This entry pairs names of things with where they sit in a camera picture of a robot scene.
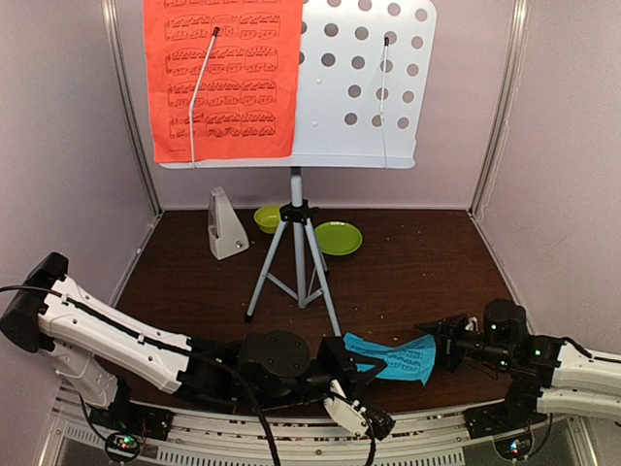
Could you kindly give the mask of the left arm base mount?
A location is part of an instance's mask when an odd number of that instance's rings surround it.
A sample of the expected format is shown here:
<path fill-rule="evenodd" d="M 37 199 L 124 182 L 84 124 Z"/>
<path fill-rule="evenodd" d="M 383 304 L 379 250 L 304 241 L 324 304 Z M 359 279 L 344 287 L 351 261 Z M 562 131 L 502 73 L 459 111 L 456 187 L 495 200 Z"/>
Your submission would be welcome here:
<path fill-rule="evenodd" d="M 174 420 L 170 410 L 133 402 L 121 414 L 81 403 L 88 426 L 103 442 L 105 455 L 118 465 L 137 460 L 147 450 L 148 441 L 166 441 Z"/>

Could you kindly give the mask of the red sheet music paper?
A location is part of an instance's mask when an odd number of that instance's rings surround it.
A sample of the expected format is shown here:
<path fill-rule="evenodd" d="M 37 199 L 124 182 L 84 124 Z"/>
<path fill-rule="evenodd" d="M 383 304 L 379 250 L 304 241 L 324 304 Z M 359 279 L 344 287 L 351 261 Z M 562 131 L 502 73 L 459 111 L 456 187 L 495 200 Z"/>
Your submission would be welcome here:
<path fill-rule="evenodd" d="M 300 1 L 146 1 L 157 164 L 285 158 L 295 134 Z"/>

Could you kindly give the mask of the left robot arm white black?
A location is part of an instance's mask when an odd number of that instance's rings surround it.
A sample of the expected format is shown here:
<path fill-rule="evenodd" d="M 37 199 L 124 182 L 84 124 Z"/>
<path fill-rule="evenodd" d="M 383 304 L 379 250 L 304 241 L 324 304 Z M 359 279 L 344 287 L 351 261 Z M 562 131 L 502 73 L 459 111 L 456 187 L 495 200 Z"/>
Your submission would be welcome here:
<path fill-rule="evenodd" d="M 92 297 L 69 277 L 68 266 L 53 251 L 14 287 L 2 333 L 27 352 L 63 341 L 195 407 L 233 413 L 307 405 L 325 399 L 331 382 L 355 400 L 387 366 L 348 350 L 342 337 L 323 338 L 312 353 L 286 330 L 220 343 L 158 329 Z"/>

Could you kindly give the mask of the white perforated music stand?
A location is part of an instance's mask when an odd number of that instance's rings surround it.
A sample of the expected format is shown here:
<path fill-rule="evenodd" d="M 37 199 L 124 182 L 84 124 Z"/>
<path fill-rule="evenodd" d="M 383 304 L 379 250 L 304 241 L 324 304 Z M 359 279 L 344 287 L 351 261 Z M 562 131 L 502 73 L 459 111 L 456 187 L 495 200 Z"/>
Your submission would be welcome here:
<path fill-rule="evenodd" d="M 430 1 L 300 1 L 303 25 L 293 149 L 285 158 L 162 166 L 176 169 L 286 167 L 291 200 L 281 227 L 294 234 L 300 308 L 322 298 L 335 312 L 326 265 L 303 194 L 318 168 L 408 169 L 431 60 L 437 10 Z"/>

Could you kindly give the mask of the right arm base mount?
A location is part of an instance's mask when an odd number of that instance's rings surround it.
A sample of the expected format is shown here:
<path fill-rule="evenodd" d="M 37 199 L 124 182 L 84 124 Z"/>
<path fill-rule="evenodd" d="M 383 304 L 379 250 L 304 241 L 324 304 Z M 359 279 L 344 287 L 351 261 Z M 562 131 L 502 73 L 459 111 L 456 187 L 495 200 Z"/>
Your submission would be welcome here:
<path fill-rule="evenodd" d="M 551 430 L 549 416 L 521 410 L 512 412 L 504 402 L 469 408 L 464 411 L 464 421 L 471 440 L 490 438 L 496 454 L 511 462 L 527 460 L 540 450 L 534 432 L 536 425 L 548 424 L 540 445 Z"/>

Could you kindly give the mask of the grey metronome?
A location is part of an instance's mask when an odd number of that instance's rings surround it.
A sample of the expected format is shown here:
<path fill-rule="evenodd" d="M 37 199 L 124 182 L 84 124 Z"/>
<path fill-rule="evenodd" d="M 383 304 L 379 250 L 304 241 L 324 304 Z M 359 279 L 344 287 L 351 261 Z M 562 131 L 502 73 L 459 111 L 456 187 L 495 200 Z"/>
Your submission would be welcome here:
<path fill-rule="evenodd" d="M 208 237 L 212 255 L 224 260 L 249 248 L 245 229 L 221 186 L 210 191 Z"/>

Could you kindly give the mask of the blue sheet music paper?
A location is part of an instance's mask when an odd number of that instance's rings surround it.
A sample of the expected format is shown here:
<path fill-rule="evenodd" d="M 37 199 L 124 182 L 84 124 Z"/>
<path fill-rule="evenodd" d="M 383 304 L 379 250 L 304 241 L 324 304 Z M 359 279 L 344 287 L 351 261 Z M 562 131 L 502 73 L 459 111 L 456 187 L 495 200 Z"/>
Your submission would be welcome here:
<path fill-rule="evenodd" d="M 397 382 L 421 382 L 426 385 L 436 360 L 436 343 L 431 335 L 425 335 L 395 348 L 365 341 L 347 333 L 343 337 L 345 348 L 354 354 L 381 359 L 386 367 L 377 374 L 381 380 Z"/>

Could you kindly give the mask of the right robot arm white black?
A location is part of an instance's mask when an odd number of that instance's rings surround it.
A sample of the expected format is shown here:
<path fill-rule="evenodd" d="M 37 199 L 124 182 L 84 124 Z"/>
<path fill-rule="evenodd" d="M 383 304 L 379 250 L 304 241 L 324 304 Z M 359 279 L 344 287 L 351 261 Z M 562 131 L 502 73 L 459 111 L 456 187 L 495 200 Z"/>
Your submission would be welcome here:
<path fill-rule="evenodd" d="M 561 414 L 620 421 L 620 356 L 587 349 L 570 337 L 532 334 L 526 310 L 507 299 L 489 302 L 482 325 L 460 314 L 416 329 L 436 343 L 436 361 L 448 372 L 463 362 L 507 374 L 504 399 L 468 413 L 472 430 L 489 420 L 514 429 Z"/>

